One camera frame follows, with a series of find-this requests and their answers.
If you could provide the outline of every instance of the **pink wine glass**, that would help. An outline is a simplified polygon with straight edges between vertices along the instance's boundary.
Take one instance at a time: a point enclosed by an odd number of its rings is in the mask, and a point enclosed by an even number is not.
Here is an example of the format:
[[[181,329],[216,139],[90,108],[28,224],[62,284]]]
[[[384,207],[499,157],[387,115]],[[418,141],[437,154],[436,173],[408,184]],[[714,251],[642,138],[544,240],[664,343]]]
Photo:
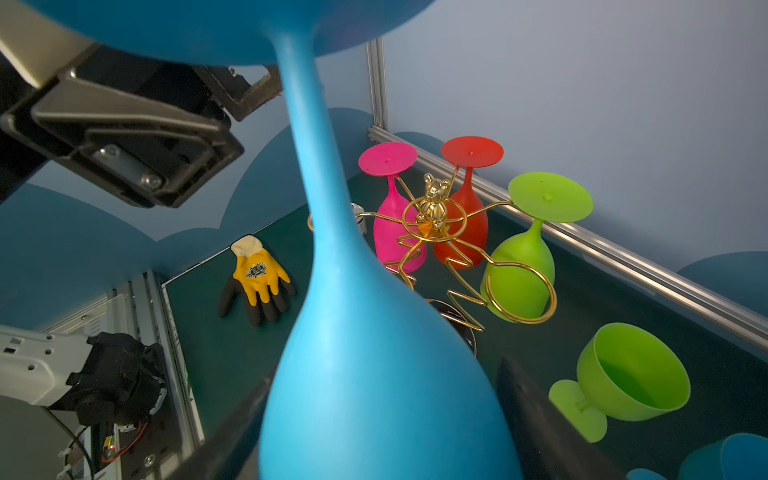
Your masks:
[[[374,177],[386,177],[389,185],[389,194],[379,207],[379,214],[397,219],[402,218],[402,212],[410,201],[397,191],[395,176],[412,167],[416,163],[416,156],[414,147],[398,142],[378,144],[360,155],[358,164],[362,171]],[[406,220],[408,222],[416,220],[415,208],[406,214]],[[411,230],[416,231],[416,227],[411,227]],[[407,232],[400,223],[390,222],[382,218],[373,221],[373,242],[376,245],[376,256],[381,263],[399,262],[408,253],[408,247],[397,243],[397,238],[404,235],[407,235]],[[410,260],[403,267],[406,273],[416,271],[424,264],[427,259],[426,245],[421,245],[419,252],[418,257]]]

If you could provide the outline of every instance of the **glove logo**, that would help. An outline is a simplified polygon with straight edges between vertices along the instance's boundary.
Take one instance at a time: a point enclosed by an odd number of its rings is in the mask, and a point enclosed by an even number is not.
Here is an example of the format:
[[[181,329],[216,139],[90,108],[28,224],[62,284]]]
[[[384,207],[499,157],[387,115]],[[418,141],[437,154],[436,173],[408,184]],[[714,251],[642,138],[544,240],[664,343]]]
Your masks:
[[[264,262],[259,262],[248,269],[248,273],[245,274],[248,278],[258,278],[262,275],[266,275],[266,265]]]

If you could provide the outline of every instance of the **red wire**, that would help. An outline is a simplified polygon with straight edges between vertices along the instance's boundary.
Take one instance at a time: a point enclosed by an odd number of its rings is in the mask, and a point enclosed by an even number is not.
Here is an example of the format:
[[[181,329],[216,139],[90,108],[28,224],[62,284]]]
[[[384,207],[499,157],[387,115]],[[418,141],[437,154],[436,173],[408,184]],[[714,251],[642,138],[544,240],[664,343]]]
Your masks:
[[[138,435],[136,435],[136,438],[134,439],[134,441],[133,441],[133,442],[131,442],[131,444],[130,444],[129,446],[125,447],[124,449],[120,449],[120,451],[118,452],[118,454],[117,454],[117,455],[115,455],[115,456],[114,456],[114,458],[113,458],[112,460],[107,460],[107,459],[105,459],[104,457],[102,457],[102,458],[101,458],[101,461],[102,461],[102,462],[104,462],[104,463],[112,463],[112,462],[114,462],[115,460],[117,460],[118,458],[120,458],[121,456],[123,456],[123,454],[124,454],[125,452],[127,452],[127,451],[128,451],[128,450],[129,450],[129,449],[132,447],[132,446],[134,446],[134,443],[138,442],[138,440],[139,440],[139,439],[141,438],[141,436],[144,434],[144,430],[146,430],[148,426],[149,426],[149,422],[147,422],[147,423],[144,423],[144,426],[143,426],[143,427],[141,427],[141,430],[139,430],[139,433],[138,433]]]

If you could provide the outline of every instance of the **glove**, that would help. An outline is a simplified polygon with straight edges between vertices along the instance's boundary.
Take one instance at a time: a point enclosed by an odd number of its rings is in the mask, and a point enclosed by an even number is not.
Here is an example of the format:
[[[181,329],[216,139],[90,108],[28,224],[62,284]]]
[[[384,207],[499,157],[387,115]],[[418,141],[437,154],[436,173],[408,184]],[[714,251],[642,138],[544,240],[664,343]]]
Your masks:
[[[237,255],[237,268],[221,293],[219,317],[226,316],[237,294],[243,293],[243,304],[251,325],[259,326],[262,316],[270,322],[277,321],[280,313],[288,310],[282,291],[296,295],[288,274],[253,235],[233,243],[231,250]]]

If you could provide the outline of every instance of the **glove cuff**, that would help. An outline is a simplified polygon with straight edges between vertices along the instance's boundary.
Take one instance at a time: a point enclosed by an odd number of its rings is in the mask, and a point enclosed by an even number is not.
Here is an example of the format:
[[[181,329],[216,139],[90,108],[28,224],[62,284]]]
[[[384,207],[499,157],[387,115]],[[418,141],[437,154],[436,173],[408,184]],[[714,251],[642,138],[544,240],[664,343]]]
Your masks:
[[[261,241],[253,235],[246,235],[232,244],[230,248],[238,257],[250,257],[263,250]]]

